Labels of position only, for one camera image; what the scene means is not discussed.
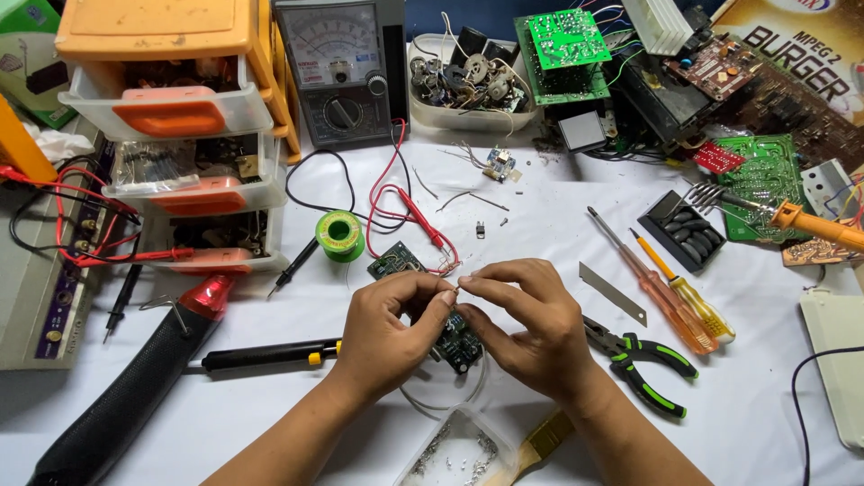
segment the hand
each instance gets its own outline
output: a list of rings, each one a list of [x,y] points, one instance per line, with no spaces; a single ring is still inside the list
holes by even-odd
[[[516,282],[521,290],[504,282]],[[507,373],[559,403],[584,391],[588,375],[599,367],[588,351],[581,307],[550,262],[519,259],[491,264],[459,278],[459,285],[503,307],[527,329],[508,336],[477,306],[456,306]]]
[[[342,349],[325,382],[374,403],[408,380],[432,349],[456,301],[446,280],[400,272],[354,292]],[[399,321],[411,316],[410,327]]]

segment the red circuit board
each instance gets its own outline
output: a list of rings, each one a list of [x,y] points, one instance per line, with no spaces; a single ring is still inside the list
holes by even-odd
[[[698,150],[687,150],[687,157],[715,174],[725,174],[746,161],[746,158],[727,152],[711,142]]]
[[[673,59],[663,61],[669,70],[689,81],[710,98],[723,101],[753,79],[758,61],[753,52],[724,35],[711,39],[687,68]]]

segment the blue wall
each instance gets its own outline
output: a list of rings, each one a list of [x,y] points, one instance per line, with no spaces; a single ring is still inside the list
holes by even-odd
[[[490,39],[516,41],[516,32],[513,31],[513,17],[565,10],[571,2],[572,0],[549,0],[547,2],[542,0],[406,0],[405,30],[409,38],[412,29],[416,29],[418,35],[444,32],[444,21],[441,19],[441,11],[444,10],[450,17],[450,27],[456,35],[459,35],[463,25],[468,25],[486,34]],[[675,3],[681,9],[691,4],[701,3],[710,15],[723,2],[722,0],[675,0]],[[597,0],[588,6],[588,10],[596,11],[615,4],[620,4],[620,2]],[[609,15],[610,18],[617,16],[617,14],[606,15]]]

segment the pliers with green handles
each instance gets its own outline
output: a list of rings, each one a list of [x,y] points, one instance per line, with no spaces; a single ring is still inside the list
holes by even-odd
[[[660,361],[684,378],[698,378],[699,372],[689,361],[667,346],[654,341],[640,341],[632,332],[624,334],[624,337],[618,337],[590,317],[583,317],[583,320],[588,341],[612,358],[610,368],[630,385],[639,398],[672,417],[683,419],[687,415],[686,408],[667,400],[645,383],[642,375],[633,366],[631,355],[633,357],[642,355],[644,358]]]

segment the forearm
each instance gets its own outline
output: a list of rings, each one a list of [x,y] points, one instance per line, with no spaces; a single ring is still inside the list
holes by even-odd
[[[596,366],[584,380],[586,392],[559,405],[588,442],[605,483],[711,484],[603,369]]]
[[[346,397],[344,389],[322,381],[202,485],[311,484],[342,430],[365,408],[363,400]]]

